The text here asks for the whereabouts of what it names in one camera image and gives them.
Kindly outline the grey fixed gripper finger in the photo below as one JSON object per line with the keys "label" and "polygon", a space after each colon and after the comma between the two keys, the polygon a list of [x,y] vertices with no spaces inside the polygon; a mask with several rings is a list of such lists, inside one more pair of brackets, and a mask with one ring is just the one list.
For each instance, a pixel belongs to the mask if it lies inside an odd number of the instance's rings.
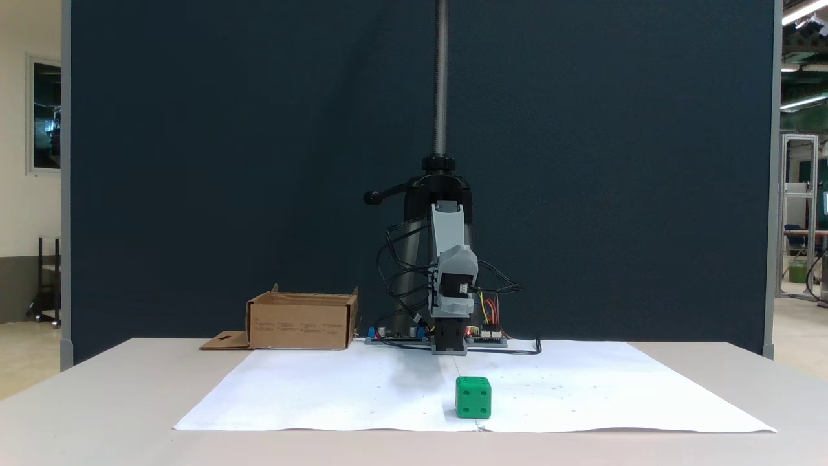
{"label": "grey fixed gripper finger", "polygon": [[468,318],[473,313],[473,298],[456,298],[441,293],[430,294],[432,318]]}

